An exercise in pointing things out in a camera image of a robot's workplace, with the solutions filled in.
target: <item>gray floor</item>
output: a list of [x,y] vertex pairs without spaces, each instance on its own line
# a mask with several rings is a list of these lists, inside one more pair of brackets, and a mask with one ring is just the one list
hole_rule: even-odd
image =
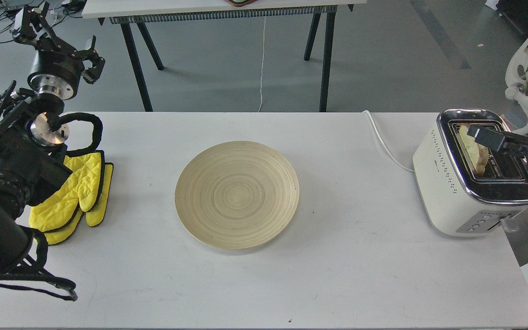
[[[422,19],[421,8],[435,23]],[[262,111],[318,110],[325,18],[311,61],[304,62],[310,19],[266,18]],[[155,111],[258,111],[263,18],[147,27],[167,67],[155,69],[134,26]],[[78,96],[66,101],[66,110],[143,111],[118,25],[107,21],[100,27],[96,20],[67,18],[55,31],[77,47],[96,35],[97,50],[107,60],[101,79],[93,86],[81,83]],[[0,41],[9,39],[7,33],[0,36]],[[438,112],[476,107],[505,114],[519,125],[519,107],[504,97],[504,75],[523,40],[504,17],[484,6],[484,0],[426,0],[414,5],[368,0],[353,13],[340,7],[327,110]],[[469,68],[457,65],[458,57]],[[0,44],[0,92],[11,79],[25,86],[32,59],[29,46]],[[528,213],[523,221],[528,224]],[[509,234],[509,240],[519,263],[527,263],[528,228]]]

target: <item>bamboo plate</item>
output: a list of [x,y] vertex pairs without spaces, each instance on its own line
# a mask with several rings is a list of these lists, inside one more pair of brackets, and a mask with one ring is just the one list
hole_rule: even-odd
[[197,239],[217,248],[251,248],[289,224],[299,202],[299,181],[276,150],[256,142],[226,142],[188,163],[174,201],[182,224]]

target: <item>table leg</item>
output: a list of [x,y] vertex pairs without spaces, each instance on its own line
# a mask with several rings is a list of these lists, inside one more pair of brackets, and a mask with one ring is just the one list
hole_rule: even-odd
[[142,73],[140,58],[138,58],[138,51],[136,51],[136,44],[134,43],[134,36],[132,36],[130,24],[121,24],[121,31],[123,33],[123,39],[126,42],[127,52],[130,55],[132,69],[134,69],[134,75],[136,76],[136,82],[138,83],[138,89],[140,90],[144,110],[151,112],[153,111],[152,103],[150,102],[150,96],[148,95],[148,88],[146,88],[146,81],[144,80],[144,73]]
[[164,65],[162,64],[162,61],[160,60],[160,56],[158,55],[158,52],[156,51],[156,47],[154,46],[152,37],[150,37],[150,34],[148,33],[146,24],[138,23],[138,29],[140,29],[140,33],[142,33],[142,38],[144,38],[146,46],[148,46],[148,50],[150,51],[150,54],[152,55],[152,58],[156,64],[156,68],[162,71],[164,69]]
[[311,51],[313,50],[313,44],[315,42],[315,36],[317,35],[317,27],[319,26],[319,19],[321,18],[320,13],[313,14],[313,20],[311,21],[311,28],[308,31],[307,47],[304,50],[304,60],[308,61],[311,58]]
[[323,52],[323,73],[321,74],[321,101],[319,112],[327,112],[327,93],[329,90],[329,71],[331,69],[331,50],[333,48],[333,30],[335,28],[336,13],[327,13],[325,24],[325,51]]

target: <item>oven mitt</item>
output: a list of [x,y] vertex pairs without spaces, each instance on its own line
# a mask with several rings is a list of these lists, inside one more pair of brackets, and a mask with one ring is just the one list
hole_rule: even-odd
[[[109,188],[111,184],[111,176],[113,175],[113,164],[105,163],[104,175],[103,175],[103,187],[101,188],[101,194],[99,196],[99,201],[97,204],[85,214],[85,221],[90,227],[95,227],[99,225],[104,217],[105,210],[107,209],[107,199],[109,198]],[[59,244],[69,238],[73,234],[83,216],[82,209],[77,209],[75,215],[69,222],[58,230],[52,230],[45,232],[46,240],[48,244],[54,245]]]
[[[104,203],[101,200],[103,188],[109,193],[113,165],[106,165],[102,151],[79,157],[65,157],[65,165],[73,171],[63,186],[42,204],[32,207],[29,224],[44,232],[49,244],[57,244],[70,236],[83,212],[93,211],[86,217],[90,226],[103,221]],[[105,168],[109,168],[106,184]]]

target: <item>white toaster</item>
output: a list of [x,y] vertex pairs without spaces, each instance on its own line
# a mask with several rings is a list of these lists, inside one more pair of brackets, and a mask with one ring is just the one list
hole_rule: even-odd
[[459,127],[471,124],[508,131],[491,111],[446,110],[412,158],[431,224],[451,236],[490,234],[528,206],[528,171],[521,159],[489,150],[484,173],[476,174],[459,137]]

